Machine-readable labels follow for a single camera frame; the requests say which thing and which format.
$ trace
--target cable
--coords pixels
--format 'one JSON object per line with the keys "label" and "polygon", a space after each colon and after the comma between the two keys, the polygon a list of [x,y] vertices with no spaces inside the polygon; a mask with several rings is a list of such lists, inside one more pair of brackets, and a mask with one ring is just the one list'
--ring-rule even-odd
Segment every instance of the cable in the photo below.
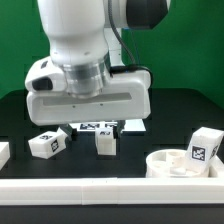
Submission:
{"label": "cable", "polygon": [[136,53],[136,56],[137,56],[137,64],[141,64],[140,63],[140,56],[139,56],[139,52],[138,52],[138,47],[137,47],[137,44],[136,44],[136,41],[135,41],[135,38],[134,38],[134,34],[133,34],[133,30],[132,29],[129,29],[129,32],[131,33],[131,39],[132,39],[132,42],[133,42],[133,45],[134,45],[134,48],[135,48],[135,53]]}
{"label": "cable", "polygon": [[136,64],[136,61],[135,61],[135,58],[134,58],[133,54],[128,49],[128,47],[125,45],[125,43],[121,39],[119,33],[117,32],[117,29],[116,29],[116,26],[115,26],[114,20],[113,20],[112,0],[108,0],[108,15],[109,15],[110,26],[111,26],[111,28],[112,28],[112,30],[114,32],[114,35],[116,36],[117,40],[119,41],[119,43],[121,44],[121,46],[124,48],[124,50],[126,51],[126,53],[128,54],[128,56],[131,59],[132,63],[133,64]]}

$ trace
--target white block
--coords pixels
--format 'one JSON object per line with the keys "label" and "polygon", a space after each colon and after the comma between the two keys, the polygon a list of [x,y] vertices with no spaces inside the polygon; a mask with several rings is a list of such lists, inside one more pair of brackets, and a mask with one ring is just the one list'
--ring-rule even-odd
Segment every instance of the white block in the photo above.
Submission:
{"label": "white block", "polygon": [[218,156],[215,156],[215,158],[212,161],[212,164],[209,170],[209,176],[224,178],[224,164],[219,159]]}
{"label": "white block", "polygon": [[112,128],[97,128],[95,142],[98,155],[116,155],[116,139]]}
{"label": "white block", "polygon": [[29,140],[29,146],[33,156],[48,159],[66,148],[65,135],[48,131]]}
{"label": "white block", "polygon": [[200,128],[193,133],[185,157],[186,169],[194,172],[204,172],[211,165],[224,132],[210,128]]}
{"label": "white block", "polygon": [[9,143],[0,142],[0,170],[10,158]]}

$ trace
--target black joint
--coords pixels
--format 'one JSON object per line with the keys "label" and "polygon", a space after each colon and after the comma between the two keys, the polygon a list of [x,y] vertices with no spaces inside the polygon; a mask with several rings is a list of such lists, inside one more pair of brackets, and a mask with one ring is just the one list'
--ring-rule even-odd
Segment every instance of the black joint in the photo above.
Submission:
{"label": "black joint", "polygon": [[167,0],[127,0],[127,23],[133,29],[152,29],[167,13]]}
{"label": "black joint", "polygon": [[36,79],[32,82],[33,89],[36,91],[46,91],[53,89],[53,83],[50,78],[44,77],[40,79]]}

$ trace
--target black table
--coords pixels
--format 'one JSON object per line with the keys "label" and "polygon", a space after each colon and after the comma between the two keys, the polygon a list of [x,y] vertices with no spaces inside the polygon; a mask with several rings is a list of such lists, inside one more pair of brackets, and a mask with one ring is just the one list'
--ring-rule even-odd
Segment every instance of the black table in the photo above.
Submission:
{"label": "black table", "polygon": [[[11,150],[0,178],[144,177],[149,153],[187,149],[192,133],[202,126],[224,130],[224,110],[199,92],[154,89],[152,114],[144,120],[147,131],[124,133],[116,157],[97,156],[94,135],[84,133],[53,158],[38,159],[27,141],[57,127],[32,124],[26,94],[14,91],[0,100],[0,141],[9,141]],[[224,161],[223,144],[218,156]],[[2,206],[0,217],[2,223],[220,223],[224,205]]]}

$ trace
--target green wall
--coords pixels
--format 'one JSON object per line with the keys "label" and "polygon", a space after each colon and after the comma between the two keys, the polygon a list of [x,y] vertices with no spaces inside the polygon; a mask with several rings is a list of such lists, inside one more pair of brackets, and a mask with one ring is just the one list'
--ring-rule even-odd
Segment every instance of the green wall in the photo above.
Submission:
{"label": "green wall", "polygon": [[[1,3],[0,97],[24,88],[32,63],[49,52],[36,0]],[[173,0],[155,29],[123,35],[140,63],[153,71],[154,88],[197,89],[224,108],[223,0]]]}

